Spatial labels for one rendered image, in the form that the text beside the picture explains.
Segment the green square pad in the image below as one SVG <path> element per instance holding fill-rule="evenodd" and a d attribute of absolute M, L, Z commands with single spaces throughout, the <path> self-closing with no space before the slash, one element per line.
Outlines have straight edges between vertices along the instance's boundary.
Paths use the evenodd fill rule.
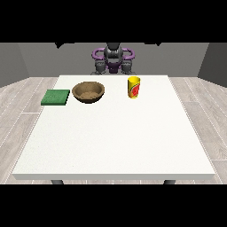
<path fill-rule="evenodd" d="M 64 106 L 70 90 L 47 90 L 41 101 L 42 106 Z"/>

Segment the brown wooden bowl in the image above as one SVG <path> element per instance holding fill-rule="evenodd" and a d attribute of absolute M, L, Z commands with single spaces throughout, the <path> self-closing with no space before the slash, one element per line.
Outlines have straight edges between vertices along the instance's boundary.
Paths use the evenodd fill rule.
<path fill-rule="evenodd" d="M 92 104 L 103 97 L 105 86 L 100 82 L 80 82 L 73 87 L 72 93 L 78 101 Z"/>

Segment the yellow cup with melon print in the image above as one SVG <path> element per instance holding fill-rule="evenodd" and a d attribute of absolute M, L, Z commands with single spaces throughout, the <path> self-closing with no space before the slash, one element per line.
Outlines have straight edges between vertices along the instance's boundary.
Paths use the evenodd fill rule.
<path fill-rule="evenodd" d="M 128 78 L 128 96 L 130 98 L 137 98 L 140 87 L 140 78 L 131 76 Z"/>

